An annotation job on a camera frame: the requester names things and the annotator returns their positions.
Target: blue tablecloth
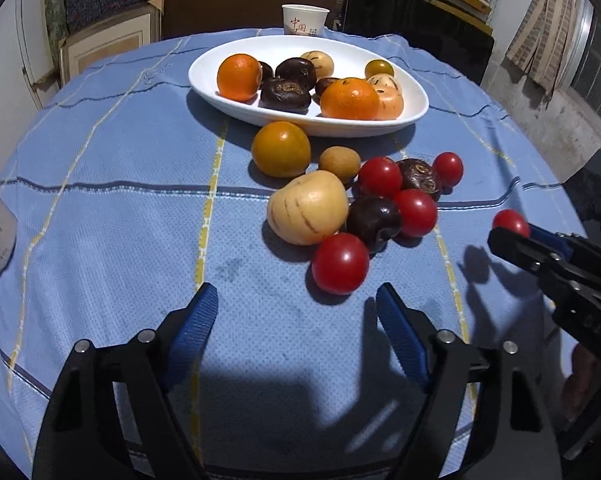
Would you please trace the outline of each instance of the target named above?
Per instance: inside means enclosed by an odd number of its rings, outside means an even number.
[[[485,250],[491,220],[515,208],[548,230],[583,228],[506,111],[398,36],[325,32],[415,76],[427,115],[392,136],[312,139],[315,155],[331,144],[396,160],[452,151],[464,179],[441,199],[437,229],[417,247],[390,243],[349,298],[308,282],[313,249],[286,245],[265,222],[274,183],[250,166],[257,128],[205,104],[187,81],[208,49],[280,33],[201,34],[100,61],[39,113],[5,167],[0,193],[18,217],[18,242],[0,276],[0,442],[27,474],[72,344],[125,342],[185,306],[203,281],[218,288],[218,319],[194,387],[183,386],[195,402],[174,402],[191,412],[193,442],[216,468],[382,470],[397,455],[423,397],[376,322],[369,298],[383,282],[438,328],[485,345],[511,338],[540,361],[549,306],[530,276]],[[558,377],[573,345],[561,337]],[[447,472],[471,413],[468,393]]]

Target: white oval bowl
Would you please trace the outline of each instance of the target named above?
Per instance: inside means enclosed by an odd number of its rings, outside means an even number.
[[[218,95],[216,73],[220,64],[232,54],[249,54],[268,63],[274,70],[285,59],[299,57],[310,50],[322,50],[331,56],[334,77],[365,77],[365,66],[377,54],[341,41],[312,36],[260,36],[231,41],[202,54],[189,68],[189,82],[194,91],[213,107],[228,116],[255,126],[273,121],[298,124],[308,135],[319,137],[374,137],[397,132],[415,123],[429,109],[429,97],[423,87],[405,70],[392,63],[400,83],[405,108],[393,121],[352,121],[319,117],[320,106],[312,99],[306,114],[279,112],[261,107],[260,96],[251,103],[238,103]]]

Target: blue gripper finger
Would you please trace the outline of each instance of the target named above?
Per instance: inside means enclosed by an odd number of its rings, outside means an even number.
[[[202,356],[217,315],[218,291],[210,285],[197,298],[196,304],[169,347],[167,370],[161,381],[162,387],[167,391],[182,383],[194,360]]]
[[[535,242],[549,247],[552,251],[560,254],[567,262],[571,260],[573,250],[564,238],[557,234],[546,231],[534,224],[529,224],[529,238]]]
[[[378,319],[385,329],[405,376],[412,383],[420,386],[421,390],[427,392],[431,386],[427,349],[405,316],[405,305],[401,301],[398,303],[387,286],[382,285],[376,293],[376,308]]]

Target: red tomato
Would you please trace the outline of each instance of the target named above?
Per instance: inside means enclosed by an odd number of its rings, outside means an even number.
[[[403,173],[397,163],[387,156],[375,156],[358,172],[360,192],[392,198],[403,185]]]
[[[434,160],[432,167],[440,176],[443,186],[457,186],[465,173],[465,167],[462,165],[461,158],[456,153],[440,153]]]
[[[349,233],[326,238],[311,262],[315,284],[340,296],[351,294],[362,285],[368,270],[369,252],[365,244]]]
[[[394,202],[403,218],[402,232],[411,238],[429,234],[438,221],[436,202],[419,189],[405,189],[395,195]]]
[[[525,238],[529,238],[529,235],[531,234],[529,224],[525,220],[525,217],[518,211],[514,211],[514,209],[504,209],[493,217],[491,228],[494,229],[496,227],[504,227]]]

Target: white wall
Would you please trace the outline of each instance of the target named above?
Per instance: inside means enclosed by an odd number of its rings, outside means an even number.
[[[43,4],[44,0],[5,0],[0,7],[0,171],[39,106],[57,91],[54,87],[37,94],[23,74],[26,66],[38,78],[52,67]]]
[[[556,91],[545,104],[544,90],[505,60],[485,91],[506,108],[559,181],[601,149],[601,119],[573,89]]]
[[[485,72],[483,82],[489,84],[491,78],[504,59],[520,23],[525,18],[531,0],[497,0],[489,23],[493,28],[493,53]]]

